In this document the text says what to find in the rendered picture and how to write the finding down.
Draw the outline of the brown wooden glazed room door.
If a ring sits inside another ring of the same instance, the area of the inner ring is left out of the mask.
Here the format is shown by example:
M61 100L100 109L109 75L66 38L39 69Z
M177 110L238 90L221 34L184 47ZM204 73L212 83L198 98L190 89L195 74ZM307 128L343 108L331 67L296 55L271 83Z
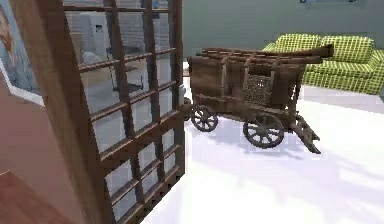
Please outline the brown wooden glazed room door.
M140 224L185 172L182 92L182 1L169 0L169 81L161 82L152 0L140 0L148 88L130 95L121 36L123 8L98 6L111 26L118 100L91 111L81 75L103 63L81 66L75 57L63 0L11 0L50 125L86 224Z

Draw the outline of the brown wooden wagon cart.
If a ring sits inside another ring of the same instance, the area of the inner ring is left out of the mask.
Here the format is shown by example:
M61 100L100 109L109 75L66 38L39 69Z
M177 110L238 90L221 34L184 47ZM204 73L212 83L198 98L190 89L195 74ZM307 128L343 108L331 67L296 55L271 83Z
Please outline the brown wooden wagon cart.
M319 136L297 110L304 71L334 54L327 44L294 52L204 48L188 58L192 97L185 98L184 119L211 132L225 117L243 123L252 145L269 149L296 134L317 154Z

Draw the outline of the green checked sofa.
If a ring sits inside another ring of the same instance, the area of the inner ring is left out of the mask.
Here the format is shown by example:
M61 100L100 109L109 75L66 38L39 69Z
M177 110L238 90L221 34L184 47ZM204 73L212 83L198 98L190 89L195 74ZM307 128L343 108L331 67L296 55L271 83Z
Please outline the green checked sofa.
M384 86L384 50L364 36L288 33L269 43L264 51L292 52L327 44L334 55L322 64L308 64L303 84L329 89L378 95Z

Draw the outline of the blue framed wall picture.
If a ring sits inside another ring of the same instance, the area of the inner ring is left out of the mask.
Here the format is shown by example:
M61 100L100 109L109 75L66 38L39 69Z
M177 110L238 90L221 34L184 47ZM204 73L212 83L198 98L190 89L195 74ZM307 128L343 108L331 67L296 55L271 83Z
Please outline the blue framed wall picture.
M299 3L339 3L339 2L348 2L353 3L358 0L299 0Z

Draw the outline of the framed painting with white frame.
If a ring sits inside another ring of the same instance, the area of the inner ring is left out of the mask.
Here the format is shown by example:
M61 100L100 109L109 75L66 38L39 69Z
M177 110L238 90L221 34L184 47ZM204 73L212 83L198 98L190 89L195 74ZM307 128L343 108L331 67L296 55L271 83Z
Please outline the framed painting with white frame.
M10 0L0 0L0 71L11 94L44 105Z

